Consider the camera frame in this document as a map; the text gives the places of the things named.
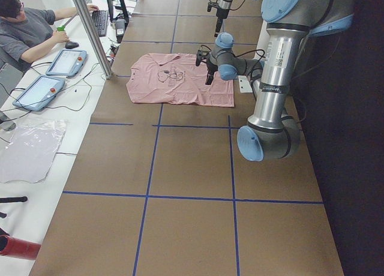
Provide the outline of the pink snoopy t-shirt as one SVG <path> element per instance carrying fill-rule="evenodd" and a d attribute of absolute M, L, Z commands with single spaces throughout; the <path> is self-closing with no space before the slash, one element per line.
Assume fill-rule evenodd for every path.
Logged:
<path fill-rule="evenodd" d="M 207 74 L 206 64 L 196 66 L 196 55 L 147 53 L 132 65 L 126 87 L 134 103 L 234 107 L 233 81 L 215 72 L 207 85 Z"/>

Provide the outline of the black keyboard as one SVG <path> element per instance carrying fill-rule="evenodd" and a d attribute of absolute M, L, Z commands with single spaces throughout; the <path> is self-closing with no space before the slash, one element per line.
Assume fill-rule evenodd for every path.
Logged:
<path fill-rule="evenodd" d="M 95 26 L 95 30 L 99 37 L 107 34 L 107 26 L 109 23 L 109 13 L 107 10 L 98 10 L 91 13 L 91 19 Z"/>

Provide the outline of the black computer mouse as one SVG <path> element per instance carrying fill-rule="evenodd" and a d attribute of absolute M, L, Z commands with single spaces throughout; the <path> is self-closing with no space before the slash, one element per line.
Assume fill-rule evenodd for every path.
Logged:
<path fill-rule="evenodd" d="M 68 41 L 65 44 L 66 49 L 75 49 L 77 47 L 79 47 L 79 43 L 76 43 L 76 42 Z"/>

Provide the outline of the upper teach pendant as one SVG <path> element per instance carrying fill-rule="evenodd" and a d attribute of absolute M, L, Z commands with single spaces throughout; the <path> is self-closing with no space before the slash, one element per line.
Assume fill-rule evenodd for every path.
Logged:
<path fill-rule="evenodd" d="M 84 66 L 87 57 L 85 50 L 62 49 L 46 70 L 46 75 L 74 77 Z"/>

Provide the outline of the teach pendant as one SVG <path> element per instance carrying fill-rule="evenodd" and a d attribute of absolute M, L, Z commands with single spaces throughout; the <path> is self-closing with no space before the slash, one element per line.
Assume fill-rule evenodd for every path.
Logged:
<path fill-rule="evenodd" d="M 87 57 L 85 50 L 62 49 L 46 70 L 46 75 L 74 77 L 84 66 Z"/>
<path fill-rule="evenodd" d="M 13 106 L 28 111 L 44 109 L 63 89 L 65 80 L 59 77 L 38 76 L 14 101 Z"/>

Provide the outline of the lower teach pendant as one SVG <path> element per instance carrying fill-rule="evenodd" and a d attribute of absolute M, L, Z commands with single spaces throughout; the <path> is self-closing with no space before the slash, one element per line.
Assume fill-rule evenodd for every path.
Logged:
<path fill-rule="evenodd" d="M 65 80 L 59 77 L 38 76 L 14 101 L 13 106 L 28 111 L 44 109 L 63 89 Z"/>

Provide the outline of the seated person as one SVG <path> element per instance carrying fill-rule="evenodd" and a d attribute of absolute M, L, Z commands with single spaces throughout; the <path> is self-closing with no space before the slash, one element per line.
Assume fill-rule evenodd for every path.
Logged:
<path fill-rule="evenodd" d="M 1 49 L 26 72 L 57 44 L 70 40 L 66 32 L 54 31 L 52 26 L 76 14 L 75 7 L 39 10 L 25 7 L 20 0 L 1 0 Z"/>

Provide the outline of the clear plastic bag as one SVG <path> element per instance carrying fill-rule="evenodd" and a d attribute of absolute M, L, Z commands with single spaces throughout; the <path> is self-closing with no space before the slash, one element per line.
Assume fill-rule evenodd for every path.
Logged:
<path fill-rule="evenodd" d="M 1 182 L 45 180 L 67 130 L 64 119 L 26 119 L 1 152 Z"/>

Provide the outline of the black tripod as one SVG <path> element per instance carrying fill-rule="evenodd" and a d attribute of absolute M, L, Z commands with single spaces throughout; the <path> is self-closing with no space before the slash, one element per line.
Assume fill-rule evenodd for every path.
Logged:
<path fill-rule="evenodd" d="M 4 204 L 7 208 L 6 211 L 1 211 L 1 219 L 6 218 L 12 210 L 10 210 L 10 205 L 14 203 L 25 203 L 28 201 L 27 196 L 18 196 L 18 197 L 2 197 L 1 205 Z"/>

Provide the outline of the red cylinder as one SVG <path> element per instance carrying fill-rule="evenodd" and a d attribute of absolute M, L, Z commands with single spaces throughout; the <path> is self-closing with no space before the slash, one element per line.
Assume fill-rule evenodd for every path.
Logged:
<path fill-rule="evenodd" d="M 35 260 L 41 245 L 38 243 L 1 235 L 1 255 L 25 260 Z"/>

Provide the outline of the aluminium frame post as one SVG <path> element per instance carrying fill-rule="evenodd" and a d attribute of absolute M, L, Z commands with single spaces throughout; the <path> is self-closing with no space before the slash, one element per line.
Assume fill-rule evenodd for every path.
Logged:
<path fill-rule="evenodd" d="M 79 17 L 81 19 L 81 22 L 83 24 L 83 27 L 86 31 L 86 34 L 88 35 L 88 38 L 90 40 L 94 53 L 96 54 L 98 63 L 100 64 L 106 79 L 110 79 L 113 74 L 112 69 L 107 60 L 107 56 L 105 55 L 102 43 L 96 31 L 96 28 L 92 22 L 90 12 L 88 10 L 88 6 L 85 3 L 85 0 L 73 0 L 73 2 L 77 9 Z"/>

